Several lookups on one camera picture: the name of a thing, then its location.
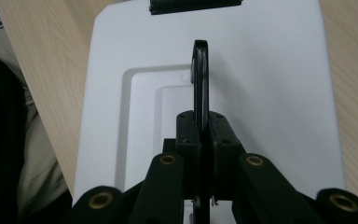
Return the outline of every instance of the wooden table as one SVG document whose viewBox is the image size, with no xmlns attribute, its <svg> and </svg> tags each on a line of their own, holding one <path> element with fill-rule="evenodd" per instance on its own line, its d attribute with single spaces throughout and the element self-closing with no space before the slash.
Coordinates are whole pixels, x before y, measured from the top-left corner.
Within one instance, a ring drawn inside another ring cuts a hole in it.
<svg viewBox="0 0 358 224">
<path fill-rule="evenodd" d="M 94 18 L 110 0 L 0 0 L 19 59 L 70 190 Z M 358 195 L 358 1 L 321 0 L 348 190 Z"/>
</svg>

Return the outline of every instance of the brass insert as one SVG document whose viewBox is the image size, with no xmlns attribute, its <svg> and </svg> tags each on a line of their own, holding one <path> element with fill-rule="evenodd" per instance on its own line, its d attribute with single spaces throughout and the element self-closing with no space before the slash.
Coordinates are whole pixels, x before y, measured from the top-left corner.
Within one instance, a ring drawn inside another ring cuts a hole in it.
<svg viewBox="0 0 358 224">
<path fill-rule="evenodd" d="M 254 165 L 254 166 L 260 166 L 260 165 L 264 164 L 263 159 L 261 159 L 258 156 L 249 156 L 249 157 L 246 158 L 246 161 L 249 164 Z"/>
<path fill-rule="evenodd" d="M 338 208 L 347 212 L 357 212 L 358 205 L 352 199 L 342 194 L 332 194 L 329 197 L 330 201 Z"/>
<path fill-rule="evenodd" d="M 108 191 L 96 193 L 89 199 L 89 207 L 92 209 L 105 208 L 112 201 L 113 201 L 112 193 Z"/>
<path fill-rule="evenodd" d="M 176 158 L 174 156 L 162 156 L 159 158 L 159 161 L 164 165 L 171 165 L 176 162 Z"/>
</svg>

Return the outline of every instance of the white plastic board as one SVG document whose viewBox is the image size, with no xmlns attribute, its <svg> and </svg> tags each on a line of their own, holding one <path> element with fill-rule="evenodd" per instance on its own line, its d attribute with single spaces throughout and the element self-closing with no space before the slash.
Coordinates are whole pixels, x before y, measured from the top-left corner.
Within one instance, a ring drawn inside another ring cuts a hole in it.
<svg viewBox="0 0 358 224">
<path fill-rule="evenodd" d="M 74 203 L 91 188 L 125 190 L 145 178 L 163 139 L 175 137 L 176 115 L 192 109 L 196 39 L 209 44 L 210 108 L 227 117 L 245 149 L 312 198 L 345 189 L 317 0 L 158 16 L 148 8 L 146 0 L 115 4 L 95 21 Z"/>
</svg>

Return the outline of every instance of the black plastic bracket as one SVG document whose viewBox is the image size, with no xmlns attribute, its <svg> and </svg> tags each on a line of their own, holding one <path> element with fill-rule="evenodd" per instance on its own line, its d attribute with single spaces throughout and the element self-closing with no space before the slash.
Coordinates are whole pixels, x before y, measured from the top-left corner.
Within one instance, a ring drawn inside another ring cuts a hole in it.
<svg viewBox="0 0 358 224">
<path fill-rule="evenodd" d="M 152 15 L 240 6 L 242 0 L 150 0 Z"/>
</svg>

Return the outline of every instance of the dark fabric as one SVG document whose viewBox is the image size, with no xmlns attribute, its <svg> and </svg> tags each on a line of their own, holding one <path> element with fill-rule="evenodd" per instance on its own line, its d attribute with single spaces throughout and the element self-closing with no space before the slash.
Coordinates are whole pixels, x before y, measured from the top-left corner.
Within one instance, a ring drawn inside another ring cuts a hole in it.
<svg viewBox="0 0 358 224">
<path fill-rule="evenodd" d="M 24 163 L 23 89 L 0 61 L 0 223 L 17 223 L 17 186 Z"/>
<path fill-rule="evenodd" d="M 60 223 L 72 208 L 72 196 L 69 190 L 49 204 L 42 211 L 33 214 L 22 224 Z"/>
</svg>

